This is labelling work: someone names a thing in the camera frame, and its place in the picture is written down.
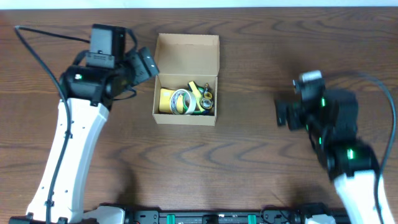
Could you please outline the yellow sticky note pad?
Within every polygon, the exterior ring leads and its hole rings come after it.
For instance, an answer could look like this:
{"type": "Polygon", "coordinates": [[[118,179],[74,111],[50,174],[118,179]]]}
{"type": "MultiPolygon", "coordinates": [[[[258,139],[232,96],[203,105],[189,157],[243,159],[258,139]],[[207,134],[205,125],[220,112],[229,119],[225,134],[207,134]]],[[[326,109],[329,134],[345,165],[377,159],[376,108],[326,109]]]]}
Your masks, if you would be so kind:
{"type": "Polygon", "coordinates": [[[170,101],[171,96],[174,94],[175,90],[170,90],[166,88],[160,89],[160,97],[159,97],[159,112],[172,114],[170,109],[170,101]]]}

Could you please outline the brown cardboard box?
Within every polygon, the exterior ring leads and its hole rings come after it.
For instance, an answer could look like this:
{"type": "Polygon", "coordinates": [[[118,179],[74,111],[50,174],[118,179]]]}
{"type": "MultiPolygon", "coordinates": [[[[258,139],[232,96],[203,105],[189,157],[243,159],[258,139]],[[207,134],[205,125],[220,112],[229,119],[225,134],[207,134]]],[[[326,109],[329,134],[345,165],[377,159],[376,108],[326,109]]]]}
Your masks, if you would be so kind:
{"type": "Polygon", "coordinates": [[[159,74],[155,78],[152,115],[157,124],[214,126],[217,115],[220,38],[217,35],[159,34],[155,50],[159,74]],[[194,81],[200,87],[209,84],[213,107],[205,115],[177,115],[159,109],[161,89],[188,89],[194,81]]]}

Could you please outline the white tape roll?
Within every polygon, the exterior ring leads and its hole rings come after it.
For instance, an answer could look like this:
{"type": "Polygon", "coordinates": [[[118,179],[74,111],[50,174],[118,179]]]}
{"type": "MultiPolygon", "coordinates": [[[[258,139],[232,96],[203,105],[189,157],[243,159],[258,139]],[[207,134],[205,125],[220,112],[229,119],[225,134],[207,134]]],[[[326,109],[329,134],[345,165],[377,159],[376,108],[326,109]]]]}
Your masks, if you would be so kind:
{"type": "Polygon", "coordinates": [[[170,110],[173,114],[193,114],[197,100],[192,91],[186,89],[175,90],[170,97],[170,110]]]}

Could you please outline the yellow highlighter pen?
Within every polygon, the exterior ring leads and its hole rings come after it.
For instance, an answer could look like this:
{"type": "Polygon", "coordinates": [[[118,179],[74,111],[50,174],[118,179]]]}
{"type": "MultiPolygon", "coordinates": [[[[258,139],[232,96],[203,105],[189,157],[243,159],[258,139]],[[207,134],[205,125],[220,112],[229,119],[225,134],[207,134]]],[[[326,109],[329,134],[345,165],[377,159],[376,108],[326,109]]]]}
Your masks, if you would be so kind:
{"type": "Polygon", "coordinates": [[[204,108],[201,107],[200,105],[200,100],[201,100],[201,94],[198,91],[198,86],[194,81],[190,81],[188,82],[188,88],[190,89],[190,91],[194,94],[195,99],[196,99],[196,105],[200,110],[204,110],[204,108]]]}

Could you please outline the green tape roll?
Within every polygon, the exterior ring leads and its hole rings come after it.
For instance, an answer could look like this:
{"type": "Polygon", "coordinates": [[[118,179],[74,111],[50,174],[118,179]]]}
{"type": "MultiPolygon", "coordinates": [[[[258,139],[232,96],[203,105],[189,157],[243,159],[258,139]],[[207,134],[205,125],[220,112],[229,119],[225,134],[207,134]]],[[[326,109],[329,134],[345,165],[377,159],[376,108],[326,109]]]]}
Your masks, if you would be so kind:
{"type": "MultiPolygon", "coordinates": [[[[204,88],[198,87],[198,91],[202,95],[204,93],[204,88]]],[[[188,103],[189,103],[189,97],[186,96],[186,94],[183,94],[183,101],[181,101],[182,98],[178,99],[178,105],[183,106],[183,112],[186,112],[188,110],[188,103]]],[[[198,107],[195,108],[195,111],[193,112],[194,115],[200,115],[200,114],[207,114],[209,113],[209,110],[200,110],[198,107]]]]}

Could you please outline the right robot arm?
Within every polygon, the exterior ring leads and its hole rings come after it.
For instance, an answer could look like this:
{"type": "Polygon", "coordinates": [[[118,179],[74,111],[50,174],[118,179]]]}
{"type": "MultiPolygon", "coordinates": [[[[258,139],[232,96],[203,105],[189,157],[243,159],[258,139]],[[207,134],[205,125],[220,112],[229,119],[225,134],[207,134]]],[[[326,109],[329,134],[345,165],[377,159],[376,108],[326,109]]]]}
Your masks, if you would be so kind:
{"type": "Polygon", "coordinates": [[[277,124],[305,129],[351,223],[394,223],[372,147],[357,136],[358,102],[348,90],[324,90],[309,100],[275,103],[277,124]]]}

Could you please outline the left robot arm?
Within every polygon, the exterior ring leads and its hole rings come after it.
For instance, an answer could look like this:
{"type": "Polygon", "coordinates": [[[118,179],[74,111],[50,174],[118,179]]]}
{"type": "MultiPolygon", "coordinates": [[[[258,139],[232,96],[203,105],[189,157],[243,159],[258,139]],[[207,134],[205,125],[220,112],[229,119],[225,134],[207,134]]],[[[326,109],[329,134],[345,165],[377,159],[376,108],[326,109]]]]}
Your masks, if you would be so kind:
{"type": "Polygon", "coordinates": [[[117,204],[86,212],[85,185],[100,132],[112,104],[124,91],[159,74],[147,47],[130,50],[113,66],[112,55],[88,52],[60,77],[64,99],[58,105],[57,128],[44,175],[24,216],[10,223],[128,223],[133,214],[117,204]]]}

